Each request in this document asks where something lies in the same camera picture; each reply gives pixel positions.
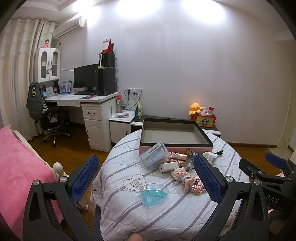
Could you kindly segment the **small pink-haired doll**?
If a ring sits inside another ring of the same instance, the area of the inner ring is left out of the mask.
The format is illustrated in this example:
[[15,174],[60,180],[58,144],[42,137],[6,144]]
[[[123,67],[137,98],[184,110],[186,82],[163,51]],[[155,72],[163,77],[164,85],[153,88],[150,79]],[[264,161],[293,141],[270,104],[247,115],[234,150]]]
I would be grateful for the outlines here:
[[183,190],[185,192],[188,192],[189,187],[192,186],[196,181],[196,177],[186,172],[184,167],[176,168],[175,170],[170,172],[170,175],[175,180],[174,181],[175,186],[178,185],[180,182],[184,184]]

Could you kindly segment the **wall power strip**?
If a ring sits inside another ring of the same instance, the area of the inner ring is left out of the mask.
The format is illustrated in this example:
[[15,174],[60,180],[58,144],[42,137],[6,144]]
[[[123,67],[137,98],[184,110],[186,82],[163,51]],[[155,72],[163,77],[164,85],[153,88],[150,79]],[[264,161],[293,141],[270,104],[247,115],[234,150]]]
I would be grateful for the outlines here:
[[144,94],[143,88],[127,88],[126,90],[129,94],[138,94],[138,95]]

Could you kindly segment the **clear heart-shaped lid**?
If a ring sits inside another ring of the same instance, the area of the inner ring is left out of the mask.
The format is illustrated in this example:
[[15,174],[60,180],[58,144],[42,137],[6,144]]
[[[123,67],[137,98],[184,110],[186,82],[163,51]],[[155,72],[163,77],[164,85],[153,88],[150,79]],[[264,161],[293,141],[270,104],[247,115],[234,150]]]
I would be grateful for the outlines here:
[[135,174],[131,178],[123,181],[123,186],[131,191],[139,192],[140,189],[145,186],[146,180],[143,175]]

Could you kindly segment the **pink box with black rim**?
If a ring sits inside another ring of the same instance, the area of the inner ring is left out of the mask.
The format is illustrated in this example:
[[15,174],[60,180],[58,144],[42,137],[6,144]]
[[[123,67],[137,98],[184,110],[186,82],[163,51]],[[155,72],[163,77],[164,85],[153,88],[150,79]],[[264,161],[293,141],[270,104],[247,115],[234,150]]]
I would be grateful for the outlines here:
[[162,142],[168,151],[177,153],[192,150],[201,154],[213,149],[213,142],[194,121],[145,118],[139,154],[143,154],[158,142]]

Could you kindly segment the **red cartoon storage box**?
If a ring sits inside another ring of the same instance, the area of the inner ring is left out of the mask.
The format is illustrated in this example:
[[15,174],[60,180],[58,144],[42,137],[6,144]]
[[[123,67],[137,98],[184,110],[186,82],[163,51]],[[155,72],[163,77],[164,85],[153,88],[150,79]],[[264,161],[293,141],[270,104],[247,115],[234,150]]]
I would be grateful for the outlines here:
[[199,126],[207,127],[207,128],[214,128],[216,116],[195,114],[194,120],[197,123],[197,125],[199,125]]

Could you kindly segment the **white bed post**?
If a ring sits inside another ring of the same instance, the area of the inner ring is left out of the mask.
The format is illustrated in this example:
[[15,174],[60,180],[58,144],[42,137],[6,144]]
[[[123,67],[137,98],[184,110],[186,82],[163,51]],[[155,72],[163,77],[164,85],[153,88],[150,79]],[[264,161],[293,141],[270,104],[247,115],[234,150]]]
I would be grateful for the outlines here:
[[[64,172],[64,168],[61,163],[55,162],[53,164],[53,170],[57,174],[58,178],[68,177],[69,175]],[[87,210],[89,208],[86,200],[82,198],[80,201],[76,202],[75,205],[81,210]]]

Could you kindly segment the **white power adapter block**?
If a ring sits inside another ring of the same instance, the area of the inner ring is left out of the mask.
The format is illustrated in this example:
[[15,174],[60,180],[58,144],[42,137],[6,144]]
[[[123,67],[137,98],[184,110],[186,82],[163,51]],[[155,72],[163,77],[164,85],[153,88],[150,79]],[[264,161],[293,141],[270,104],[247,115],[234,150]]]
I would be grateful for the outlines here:
[[179,167],[178,162],[168,162],[168,163],[162,163],[159,165],[159,172],[165,173],[165,172],[171,172],[174,171]]

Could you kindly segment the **orange octopus plush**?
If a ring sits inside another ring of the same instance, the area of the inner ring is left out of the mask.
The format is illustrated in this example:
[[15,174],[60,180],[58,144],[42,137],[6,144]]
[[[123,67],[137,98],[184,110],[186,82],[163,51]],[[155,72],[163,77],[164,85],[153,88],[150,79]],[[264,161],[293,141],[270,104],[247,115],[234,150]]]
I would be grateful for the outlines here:
[[198,103],[192,103],[190,106],[190,110],[188,112],[189,115],[195,115],[195,114],[200,114],[205,107],[200,106]]

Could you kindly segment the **white desk with drawers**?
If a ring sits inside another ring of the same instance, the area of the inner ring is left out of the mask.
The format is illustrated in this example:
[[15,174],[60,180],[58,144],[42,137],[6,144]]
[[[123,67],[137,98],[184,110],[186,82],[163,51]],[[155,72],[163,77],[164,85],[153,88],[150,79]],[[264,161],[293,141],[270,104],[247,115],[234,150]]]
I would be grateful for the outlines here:
[[80,108],[86,128],[90,148],[103,152],[111,149],[109,119],[116,113],[115,94],[106,96],[58,94],[47,97],[46,102],[54,102],[58,106]]

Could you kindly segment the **white bedside cabinet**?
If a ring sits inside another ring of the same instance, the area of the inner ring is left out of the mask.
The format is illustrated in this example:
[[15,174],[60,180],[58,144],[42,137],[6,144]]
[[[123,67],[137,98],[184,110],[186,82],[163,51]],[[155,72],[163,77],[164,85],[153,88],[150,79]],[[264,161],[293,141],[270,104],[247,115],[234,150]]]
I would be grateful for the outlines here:
[[109,119],[109,128],[112,144],[117,143],[131,133],[130,124],[134,119],[134,111],[116,113]]

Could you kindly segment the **white wall cabinet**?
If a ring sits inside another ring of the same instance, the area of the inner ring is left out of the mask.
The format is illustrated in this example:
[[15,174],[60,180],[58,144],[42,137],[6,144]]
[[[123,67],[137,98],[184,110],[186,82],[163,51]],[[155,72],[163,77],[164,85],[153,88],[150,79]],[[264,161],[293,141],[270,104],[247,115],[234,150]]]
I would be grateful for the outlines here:
[[60,79],[60,56],[58,48],[38,48],[35,52],[34,80],[42,83]]

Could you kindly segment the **pink block toy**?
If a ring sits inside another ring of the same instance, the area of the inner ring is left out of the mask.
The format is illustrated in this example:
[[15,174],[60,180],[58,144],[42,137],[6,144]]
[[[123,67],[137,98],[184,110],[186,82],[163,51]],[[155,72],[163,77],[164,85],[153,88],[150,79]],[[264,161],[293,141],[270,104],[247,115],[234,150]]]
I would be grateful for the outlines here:
[[205,187],[198,177],[195,177],[195,181],[189,186],[189,192],[195,194],[201,194],[205,191]]

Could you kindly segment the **striped white quilt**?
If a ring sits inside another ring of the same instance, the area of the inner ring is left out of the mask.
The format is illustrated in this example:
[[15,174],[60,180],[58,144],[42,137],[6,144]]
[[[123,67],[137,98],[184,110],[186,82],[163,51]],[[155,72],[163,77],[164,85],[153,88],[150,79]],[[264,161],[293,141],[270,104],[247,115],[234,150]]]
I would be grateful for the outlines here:
[[145,169],[139,158],[140,131],[110,151],[92,184],[100,208],[96,226],[104,240],[193,240],[216,208],[206,191],[184,191],[169,172]]

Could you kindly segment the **black speaker box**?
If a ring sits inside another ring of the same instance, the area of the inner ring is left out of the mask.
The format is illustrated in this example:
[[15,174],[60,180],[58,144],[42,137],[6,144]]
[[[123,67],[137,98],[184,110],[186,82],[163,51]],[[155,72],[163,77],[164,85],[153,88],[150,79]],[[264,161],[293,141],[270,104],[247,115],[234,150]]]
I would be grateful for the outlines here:
[[111,52],[105,52],[102,53],[101,58],[101,66],[102,67],[108,67],[108,68],[114,68],[115,67],[115,54]]

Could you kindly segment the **rose gold metallic cylinder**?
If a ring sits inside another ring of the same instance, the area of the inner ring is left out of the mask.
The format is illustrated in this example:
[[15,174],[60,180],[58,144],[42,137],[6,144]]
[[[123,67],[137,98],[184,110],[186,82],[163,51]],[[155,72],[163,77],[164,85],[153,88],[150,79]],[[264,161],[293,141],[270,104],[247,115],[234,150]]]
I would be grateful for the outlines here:
[[179,167],[184,167],[186,165],[187,155],[171,152],[170,162],[177,162]]

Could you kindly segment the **clear glass bulb bottle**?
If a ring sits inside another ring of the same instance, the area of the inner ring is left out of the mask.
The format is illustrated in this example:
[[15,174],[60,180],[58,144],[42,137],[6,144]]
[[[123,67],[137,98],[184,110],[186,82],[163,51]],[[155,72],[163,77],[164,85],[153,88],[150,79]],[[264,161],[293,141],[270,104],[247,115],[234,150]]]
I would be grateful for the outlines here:
[[194,157],[192,155],[187,155],[185,163],[185,171],[189,173],[194,168]]

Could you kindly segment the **black computer tower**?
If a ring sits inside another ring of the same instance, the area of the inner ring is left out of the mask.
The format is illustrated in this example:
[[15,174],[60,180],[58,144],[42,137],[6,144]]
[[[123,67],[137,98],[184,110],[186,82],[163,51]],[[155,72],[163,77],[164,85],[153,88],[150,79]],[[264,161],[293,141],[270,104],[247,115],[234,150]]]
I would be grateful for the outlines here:
[[107,96],[116,92],[115,68],[98,68],[95,70],[96,94]]

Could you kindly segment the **white plastic figure toy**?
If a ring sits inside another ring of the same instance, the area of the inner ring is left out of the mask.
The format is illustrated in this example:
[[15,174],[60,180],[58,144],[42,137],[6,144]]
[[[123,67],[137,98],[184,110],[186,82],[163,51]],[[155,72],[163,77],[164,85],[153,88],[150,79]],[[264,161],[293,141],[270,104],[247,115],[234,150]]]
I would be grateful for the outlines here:
[[212,152],[204,152],[202,155],[212,166],[214,166],[216,159],[219,157],[218,154]]

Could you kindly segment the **beige curtain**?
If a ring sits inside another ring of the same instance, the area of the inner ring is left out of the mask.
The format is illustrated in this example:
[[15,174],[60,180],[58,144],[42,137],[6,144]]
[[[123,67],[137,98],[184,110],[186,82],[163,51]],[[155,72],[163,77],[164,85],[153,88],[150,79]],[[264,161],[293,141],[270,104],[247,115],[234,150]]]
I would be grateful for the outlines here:
[[34,81],[35,52],[52,39],[55,25],[44,19],[9,20],[1,33],[1,125],[11,125],[26,140],[42,133],[26,103]]

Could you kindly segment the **red folder on speaker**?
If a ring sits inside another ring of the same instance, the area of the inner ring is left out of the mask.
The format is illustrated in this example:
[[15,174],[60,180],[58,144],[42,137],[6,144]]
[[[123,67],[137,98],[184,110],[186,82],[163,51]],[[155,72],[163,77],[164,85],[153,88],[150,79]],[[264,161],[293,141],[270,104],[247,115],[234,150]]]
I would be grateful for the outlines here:
[[101,52],[102,53],[113,53],[113,45],[112,45],[111,39],[103,40]]

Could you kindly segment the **blue heart-shaped clear dish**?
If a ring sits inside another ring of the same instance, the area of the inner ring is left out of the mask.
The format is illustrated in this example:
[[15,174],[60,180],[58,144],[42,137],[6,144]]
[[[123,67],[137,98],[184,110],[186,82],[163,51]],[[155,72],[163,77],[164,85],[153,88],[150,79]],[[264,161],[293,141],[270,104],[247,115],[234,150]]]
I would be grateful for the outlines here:
[[166,200],[169,190],[164,185],[151,183],[143,186],[139,192],[143,206],[154,207]]

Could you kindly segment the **black office chair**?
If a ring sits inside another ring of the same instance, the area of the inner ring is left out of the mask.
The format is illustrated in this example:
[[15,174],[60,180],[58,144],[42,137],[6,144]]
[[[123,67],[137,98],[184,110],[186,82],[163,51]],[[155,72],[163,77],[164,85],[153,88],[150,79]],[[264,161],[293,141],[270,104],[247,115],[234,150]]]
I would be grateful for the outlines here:
[[66,133],[66,129],[70,123],[69,110],[61,106],[57,106],[46,111],[42,115],[40,123],[44,133],[48,134],[44,137],[44,142],[46,143],[48,138],[53,137],[53,148],[56,147],[56,140],[59,135],[71,138],[71,135]]

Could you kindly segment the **white air conditioner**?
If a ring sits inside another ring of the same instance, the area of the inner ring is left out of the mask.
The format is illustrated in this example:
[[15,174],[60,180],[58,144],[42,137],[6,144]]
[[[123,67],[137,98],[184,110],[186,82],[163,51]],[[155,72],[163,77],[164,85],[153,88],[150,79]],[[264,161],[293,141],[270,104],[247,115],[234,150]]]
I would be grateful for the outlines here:
[[84,28],[85,21],[86,18],[84,18],[83,16],[72,18],[58,26],[53,32],[53,37],[56,40],[58,40],[69,33],[75,32],[76,30],[80,30]]

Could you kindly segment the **grey jacket on chair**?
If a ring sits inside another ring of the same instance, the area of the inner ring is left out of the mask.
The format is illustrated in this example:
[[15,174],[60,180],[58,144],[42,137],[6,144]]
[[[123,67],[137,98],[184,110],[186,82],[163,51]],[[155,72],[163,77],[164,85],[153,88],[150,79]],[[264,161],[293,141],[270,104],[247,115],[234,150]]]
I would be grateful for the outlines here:
[[32,82],[29,86],[26,108],[29,116],[38,123],[42,115],[48,111],[43,91],[38,82]]

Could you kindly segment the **blue yellow snack bag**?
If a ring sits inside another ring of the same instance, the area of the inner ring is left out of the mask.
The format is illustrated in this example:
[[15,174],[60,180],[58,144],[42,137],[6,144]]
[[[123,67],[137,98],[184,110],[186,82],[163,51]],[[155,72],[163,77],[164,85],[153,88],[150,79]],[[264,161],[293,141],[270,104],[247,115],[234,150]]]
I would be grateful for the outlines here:
[[140,120],[142,118],[142,104],[140,103],[140,101],[137,104],[137,107],[135,109],[135,118],[137,120]]

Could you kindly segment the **pink blanket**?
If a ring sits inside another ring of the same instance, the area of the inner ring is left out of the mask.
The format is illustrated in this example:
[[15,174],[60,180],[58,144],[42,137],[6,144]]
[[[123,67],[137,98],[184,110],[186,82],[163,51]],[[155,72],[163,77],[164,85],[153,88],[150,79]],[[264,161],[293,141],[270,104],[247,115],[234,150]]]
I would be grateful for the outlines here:
[[23,216],[32,182],[56,182],[52,168],[22,143],[9,126],[1,128],[1,215],[23,239]]

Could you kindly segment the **clear plastic pack of items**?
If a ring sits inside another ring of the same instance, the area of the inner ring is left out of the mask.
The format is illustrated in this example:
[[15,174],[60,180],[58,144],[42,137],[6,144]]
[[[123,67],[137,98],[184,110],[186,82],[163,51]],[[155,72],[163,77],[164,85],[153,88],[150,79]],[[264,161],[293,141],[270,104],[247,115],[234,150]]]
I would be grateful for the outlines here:
[[151,169],[168,162],[171,158],[171,153],[162,142],[158,142],[141,154],[139,158],[144,168]]

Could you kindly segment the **orange-capped water bottle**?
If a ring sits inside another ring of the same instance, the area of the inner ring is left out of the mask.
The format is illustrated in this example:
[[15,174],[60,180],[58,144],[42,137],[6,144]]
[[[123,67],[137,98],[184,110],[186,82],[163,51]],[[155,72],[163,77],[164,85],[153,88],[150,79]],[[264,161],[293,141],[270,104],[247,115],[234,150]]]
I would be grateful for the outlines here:
[[122,96],[121,94],[116,96],[117,112],[122,113]]

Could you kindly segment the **black computer monitor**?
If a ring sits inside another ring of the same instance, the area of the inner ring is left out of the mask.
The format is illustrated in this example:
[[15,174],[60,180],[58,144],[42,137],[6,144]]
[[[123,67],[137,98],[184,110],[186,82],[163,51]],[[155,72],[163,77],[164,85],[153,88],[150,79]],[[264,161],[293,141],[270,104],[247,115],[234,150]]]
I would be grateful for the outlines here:
[[73,88],[85,88],[85,90],[77,91],[76,95],[94,94],[95,90],[95,74],[99,64],[91,64],[80,66],[74,69],[74,84]]

